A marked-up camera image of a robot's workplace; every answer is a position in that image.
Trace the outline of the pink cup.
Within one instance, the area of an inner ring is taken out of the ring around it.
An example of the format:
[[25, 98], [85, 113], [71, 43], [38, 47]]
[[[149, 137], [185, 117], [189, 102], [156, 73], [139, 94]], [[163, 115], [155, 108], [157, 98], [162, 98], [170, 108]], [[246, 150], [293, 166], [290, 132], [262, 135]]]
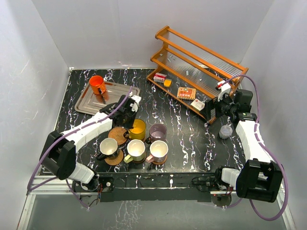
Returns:
[[157, 140], [150, 145], [150, 155], [146, 158], [147, 163], [152, 161], [161, 162], [168, 154], [168, 145], [164, 141]]

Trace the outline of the pale green cup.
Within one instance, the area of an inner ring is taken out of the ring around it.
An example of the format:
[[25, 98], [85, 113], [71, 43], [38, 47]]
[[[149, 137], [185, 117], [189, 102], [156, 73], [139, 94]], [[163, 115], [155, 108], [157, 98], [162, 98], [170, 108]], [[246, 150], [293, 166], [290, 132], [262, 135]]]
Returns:
[[124, 158], [125, 163], [131, 161], [143, 161], [146, 158], [144, 142], [138, 139], [131, 140], [127, 145], [128, 154]]

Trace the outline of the purple cup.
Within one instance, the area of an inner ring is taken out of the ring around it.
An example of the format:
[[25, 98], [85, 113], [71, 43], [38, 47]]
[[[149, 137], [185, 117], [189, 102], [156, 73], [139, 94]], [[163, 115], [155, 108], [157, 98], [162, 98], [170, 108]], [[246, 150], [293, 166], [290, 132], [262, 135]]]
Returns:
[[167, 135], [167, 128], [164, 124], [155, 123], [149, 128], [149, 137], [145, 140], [147, 144], [160, 140], [165, 141]]

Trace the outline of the black cup white inside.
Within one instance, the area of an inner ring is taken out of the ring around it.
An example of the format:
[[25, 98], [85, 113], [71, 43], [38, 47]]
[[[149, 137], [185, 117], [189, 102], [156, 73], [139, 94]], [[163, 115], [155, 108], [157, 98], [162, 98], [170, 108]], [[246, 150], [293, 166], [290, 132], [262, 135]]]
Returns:
[[119, 156], [118, 143], [114, 138], [106, 138], [100, 143], [100, 154], [97, 155], [97, 160], [113, 160]]

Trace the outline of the yellow cup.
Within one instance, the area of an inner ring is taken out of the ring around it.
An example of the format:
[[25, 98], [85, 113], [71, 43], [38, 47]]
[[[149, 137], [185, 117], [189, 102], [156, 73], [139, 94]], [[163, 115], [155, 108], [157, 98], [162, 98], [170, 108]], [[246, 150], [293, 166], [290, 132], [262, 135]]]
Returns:
[[145, 141], [146, 139], [146, 123], [141, 119], [135, 119], [132, 128], [124, 133], [126, 139], [138, 139]]

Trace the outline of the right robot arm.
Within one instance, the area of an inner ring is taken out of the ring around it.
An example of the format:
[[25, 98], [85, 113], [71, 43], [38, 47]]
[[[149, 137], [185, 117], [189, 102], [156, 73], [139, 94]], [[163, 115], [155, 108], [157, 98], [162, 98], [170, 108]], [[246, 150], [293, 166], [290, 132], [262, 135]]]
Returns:
[[251, 113], [253, 93], [237, 90], [233, 98], [223, 93], [222, 98], [207, 100], [200, 114], [211, 118], [223, 115], [230, 118], [240, 138], [246, 163], [241, 170], [220, 166], [214, 174], [214, 186], [219, 190], [231, 187], [240, 198], [273, 203], [276, 200], [283, 175], [278, 164], [263, 149], [260, 134], [255, 127], [257, 116]]

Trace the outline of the woven rattan coaster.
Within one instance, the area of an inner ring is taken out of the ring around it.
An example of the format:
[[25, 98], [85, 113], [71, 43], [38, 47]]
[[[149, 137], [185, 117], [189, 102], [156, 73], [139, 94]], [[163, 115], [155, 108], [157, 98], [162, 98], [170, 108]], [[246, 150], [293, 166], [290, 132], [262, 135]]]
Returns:
[[105, 158], [105, 162], [108, 165], [116, 166], [116, 165], [120, 164], [123, 161], [123, 159], [124, 159], [123, 151], [121, 149], [119, 149], [118, 156]]
[[115, 127], [110, 130], [108, 138], [113, 138], [118, 145], [124, 144], [128, 139], [129, 133], [123, 127]]

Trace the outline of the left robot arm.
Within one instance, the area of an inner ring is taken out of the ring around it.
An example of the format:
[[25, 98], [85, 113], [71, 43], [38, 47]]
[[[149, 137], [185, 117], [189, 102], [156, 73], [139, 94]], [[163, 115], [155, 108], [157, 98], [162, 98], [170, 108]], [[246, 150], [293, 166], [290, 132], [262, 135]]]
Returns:
[[98, 173], [78, 163], [76, 154], [89, 141], [113, 127], [131, 128], [141, 99], [137, 95], [122, 95], [117, 103], [106, 105], [75, 128], [62, 133], [51, 132], [40, 156], [40, 164], [60, 180], [72, 179], [80, 182], [85, 190], [95, 191], [99, 186]]

